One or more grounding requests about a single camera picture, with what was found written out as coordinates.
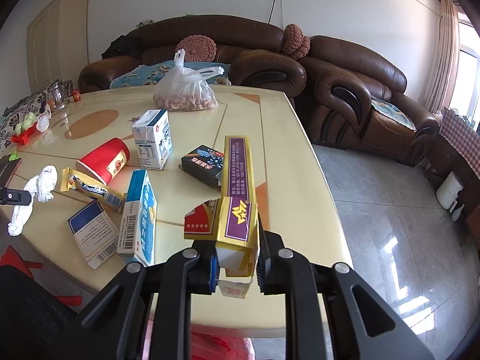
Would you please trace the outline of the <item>blue white box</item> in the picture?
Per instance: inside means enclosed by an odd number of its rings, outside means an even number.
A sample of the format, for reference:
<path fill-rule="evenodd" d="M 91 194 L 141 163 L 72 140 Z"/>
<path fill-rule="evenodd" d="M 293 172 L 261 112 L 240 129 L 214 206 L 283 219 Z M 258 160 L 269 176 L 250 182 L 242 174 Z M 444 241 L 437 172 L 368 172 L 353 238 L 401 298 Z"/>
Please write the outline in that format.
<path fill-rule="evenodd" d="M 67 221 L 79 249 L 92 269 L 99 268 L 117 251 L 119 230 L 96 201 Z"/>

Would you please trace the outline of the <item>gold purple long carton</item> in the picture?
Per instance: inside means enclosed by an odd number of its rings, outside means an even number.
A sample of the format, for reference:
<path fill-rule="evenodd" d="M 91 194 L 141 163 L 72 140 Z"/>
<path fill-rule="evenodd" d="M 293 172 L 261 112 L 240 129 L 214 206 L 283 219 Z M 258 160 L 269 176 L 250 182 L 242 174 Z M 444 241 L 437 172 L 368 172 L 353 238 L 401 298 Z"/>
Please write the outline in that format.
<path fill-rule="evenodd" d="M 225 297 L 243 299 L 253 281 L 259 251 L 259 216 L 249 136 L 224 139 L 220 197 L 185 215 L 183 236 L 213 242 Z"/>

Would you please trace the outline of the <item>white twisted tissue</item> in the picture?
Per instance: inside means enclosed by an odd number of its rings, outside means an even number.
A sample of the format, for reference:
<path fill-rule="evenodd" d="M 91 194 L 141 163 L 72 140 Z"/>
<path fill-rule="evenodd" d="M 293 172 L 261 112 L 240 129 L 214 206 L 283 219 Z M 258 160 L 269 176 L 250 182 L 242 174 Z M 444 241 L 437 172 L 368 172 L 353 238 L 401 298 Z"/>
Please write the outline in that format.
<path fill-rule="evenodd" d="M 33 203 L 37 200 L 39 203 L 47 203 L 54 198 L 53 190 L 58 181 L 58 172 L 53 165 L 45 166 L 42 171 L 31 178 L 24 186 L 23 191 L 30 197 L 28 204 L 16 204 L 12 211 L 10 223 L 7 231 L 10 236 L 19 236 L 28 222 Z"/>

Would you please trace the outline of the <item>white blue milk carton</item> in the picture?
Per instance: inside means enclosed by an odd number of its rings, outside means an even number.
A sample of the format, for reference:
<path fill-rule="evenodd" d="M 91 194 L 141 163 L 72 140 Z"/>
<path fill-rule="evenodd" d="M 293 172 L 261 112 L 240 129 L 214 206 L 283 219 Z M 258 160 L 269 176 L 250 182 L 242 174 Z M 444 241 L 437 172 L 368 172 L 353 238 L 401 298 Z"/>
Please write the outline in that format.
<path fill-rule="evenodd" d="M 141 167 L 163 170 L 173 152 L 168 111 L 148 110 L 132 124 L 131 129 Z"/>

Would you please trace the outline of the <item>light blue medicine box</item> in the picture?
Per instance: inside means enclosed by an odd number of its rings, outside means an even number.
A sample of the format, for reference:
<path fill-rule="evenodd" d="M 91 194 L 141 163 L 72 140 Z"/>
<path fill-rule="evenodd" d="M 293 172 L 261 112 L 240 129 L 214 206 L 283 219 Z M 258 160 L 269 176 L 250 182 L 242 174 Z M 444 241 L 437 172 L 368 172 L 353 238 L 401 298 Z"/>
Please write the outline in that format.
<path fill-rule="evenodd" d="M 133 171 L 126 194 L 117 253 L 125 261 L 155 264 L 157 200 L 146 169 Z"/>

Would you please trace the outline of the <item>red plastic stool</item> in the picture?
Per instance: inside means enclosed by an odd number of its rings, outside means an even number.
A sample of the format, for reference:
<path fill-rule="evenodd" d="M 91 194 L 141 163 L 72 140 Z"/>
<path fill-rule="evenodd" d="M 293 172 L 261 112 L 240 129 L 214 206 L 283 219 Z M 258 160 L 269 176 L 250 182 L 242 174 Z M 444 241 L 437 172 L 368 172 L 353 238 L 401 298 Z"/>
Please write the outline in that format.
<path fill-rule="evenodd" d="M 5 252 L 1 256 L 1 265 L 13 266 L 32 280 L 35 280 L 32 270 L 40 271 L 44 267 L 42 262 L 24 260 L 11 244 L 7 246 Z M 83 297 L 81 295 L 55 296 L 55 298 L 65 306 L 81 306 L 83 303 Z"/>

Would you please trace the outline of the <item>white appliance on floor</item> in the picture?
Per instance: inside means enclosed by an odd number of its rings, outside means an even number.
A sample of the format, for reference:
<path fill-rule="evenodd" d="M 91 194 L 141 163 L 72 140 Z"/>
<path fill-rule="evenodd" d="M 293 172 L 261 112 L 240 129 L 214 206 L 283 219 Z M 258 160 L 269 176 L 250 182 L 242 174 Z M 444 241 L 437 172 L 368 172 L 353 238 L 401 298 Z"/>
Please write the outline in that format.
<path fill-rule="evenodd" d="M 463 189 L 464 186 L 457 174 L 450 172 L 435 194 L 442 208 L 450 213 L 453 222 L 456 222 L 460 218 L 465 206 L 464 204 L 460 205 L 458 203 L 459 194 Z"/>

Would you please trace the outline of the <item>black small box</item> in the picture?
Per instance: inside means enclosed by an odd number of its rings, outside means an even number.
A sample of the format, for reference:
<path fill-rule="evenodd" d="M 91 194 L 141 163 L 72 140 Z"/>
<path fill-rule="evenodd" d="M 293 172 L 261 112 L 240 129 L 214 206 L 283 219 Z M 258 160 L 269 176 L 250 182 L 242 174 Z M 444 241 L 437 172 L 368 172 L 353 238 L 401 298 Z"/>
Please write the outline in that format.
<path fill-rule="evenodd" d="M 200 145 L 181 158 L 181 169 L 213 188 L 221 186 L 224 154 Z"/>

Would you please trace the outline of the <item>smartphone pink case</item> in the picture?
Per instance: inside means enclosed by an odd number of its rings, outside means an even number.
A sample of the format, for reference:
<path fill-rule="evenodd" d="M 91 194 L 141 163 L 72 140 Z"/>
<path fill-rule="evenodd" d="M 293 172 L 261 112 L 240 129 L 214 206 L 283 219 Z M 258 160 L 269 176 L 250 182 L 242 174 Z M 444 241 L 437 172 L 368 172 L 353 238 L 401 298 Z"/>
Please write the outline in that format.
<path fill-rule="evenodd" d="M 0 158 L 0 186 L 7 187 L 10 183 L 13 174 L 15 174 L 16 170 L 21 164 L 21 159 L 16 158 L 14 160 L 10 160 L 9 155 L 3 155 Z"/>

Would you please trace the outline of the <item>green small clip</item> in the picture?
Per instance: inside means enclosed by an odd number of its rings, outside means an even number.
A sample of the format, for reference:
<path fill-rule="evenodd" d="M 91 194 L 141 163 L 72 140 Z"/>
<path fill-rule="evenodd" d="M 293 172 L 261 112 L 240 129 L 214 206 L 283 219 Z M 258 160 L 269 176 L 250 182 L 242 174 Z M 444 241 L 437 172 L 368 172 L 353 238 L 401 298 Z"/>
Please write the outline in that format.
<path fill-rule="evenodd" d="M 17 155 L 17 152 L 16 151 L 13 151 L 10 153 L 10 156 L 9 156 L 9 160 L 10 161 L 15 161 L 16 159 L 18 159 L 18 155 Z"/>

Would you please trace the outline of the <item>crumpled clear plastic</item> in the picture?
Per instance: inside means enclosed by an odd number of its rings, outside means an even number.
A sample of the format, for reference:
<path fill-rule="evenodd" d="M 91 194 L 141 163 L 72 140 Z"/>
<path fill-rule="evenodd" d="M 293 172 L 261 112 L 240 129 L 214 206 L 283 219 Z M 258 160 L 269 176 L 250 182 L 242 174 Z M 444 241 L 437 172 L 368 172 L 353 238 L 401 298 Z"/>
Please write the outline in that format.
<path fill-rule="evenodd" d="M 50 126 L 51 110 L 47 104 L 45 110 L 37 117 L 36 129 L 39 133 L 44 133 Z"/>

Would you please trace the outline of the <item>green fruits red tray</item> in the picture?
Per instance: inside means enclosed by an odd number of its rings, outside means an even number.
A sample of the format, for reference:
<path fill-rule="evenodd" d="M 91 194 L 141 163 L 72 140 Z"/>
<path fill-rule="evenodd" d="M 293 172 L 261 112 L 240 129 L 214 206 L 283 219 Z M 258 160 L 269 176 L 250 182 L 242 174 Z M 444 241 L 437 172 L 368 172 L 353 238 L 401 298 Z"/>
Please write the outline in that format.
<path fill-rule="evenodd" d="M 19 146 L 26 145 L 29 137 L 36 132 L 37 123 L 38 117 L 33 112 L 26 114 L 24 120 L 19 122 L 14 128 L 11 141 Z"/>

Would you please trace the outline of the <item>glass jar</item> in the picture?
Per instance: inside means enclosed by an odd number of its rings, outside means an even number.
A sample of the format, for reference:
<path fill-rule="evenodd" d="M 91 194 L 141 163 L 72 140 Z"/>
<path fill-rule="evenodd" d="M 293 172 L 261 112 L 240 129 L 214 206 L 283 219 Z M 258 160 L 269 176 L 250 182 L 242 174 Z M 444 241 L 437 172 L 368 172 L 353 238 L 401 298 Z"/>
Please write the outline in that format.
<path fill-rule="evenodd" d="M 70 102 L 72 82 L 70 80 L 54 81 L 47 88 L 47 104 L 52 112 L 60 111 Z"/>

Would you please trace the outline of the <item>beige curtain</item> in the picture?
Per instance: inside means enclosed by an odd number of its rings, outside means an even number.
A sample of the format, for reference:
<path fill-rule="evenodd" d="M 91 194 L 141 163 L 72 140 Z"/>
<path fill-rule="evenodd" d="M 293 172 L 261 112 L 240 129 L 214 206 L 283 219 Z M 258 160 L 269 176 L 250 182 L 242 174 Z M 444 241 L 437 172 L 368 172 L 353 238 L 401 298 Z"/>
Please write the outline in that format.
<path fill-rule="evenodd" d="M 425 92 L 425 108 L 432 114 L 448 107 L 453 95 L 460 53 L 458 11 L 453 0 L 440 0 L 439 41 Z"/>

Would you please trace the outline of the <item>wooden door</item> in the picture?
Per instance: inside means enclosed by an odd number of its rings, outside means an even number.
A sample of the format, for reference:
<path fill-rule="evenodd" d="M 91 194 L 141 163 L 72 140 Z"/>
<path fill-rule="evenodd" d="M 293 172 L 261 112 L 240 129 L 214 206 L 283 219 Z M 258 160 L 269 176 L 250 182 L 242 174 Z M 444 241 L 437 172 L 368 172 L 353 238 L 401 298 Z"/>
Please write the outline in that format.
<path fill-rule="evenodd" d="M 89 0 L 52 0 L 27 27 L 28 78 L 32 93 L 54 81 L 70 80 L 75 89 L 89 64 Z"/>

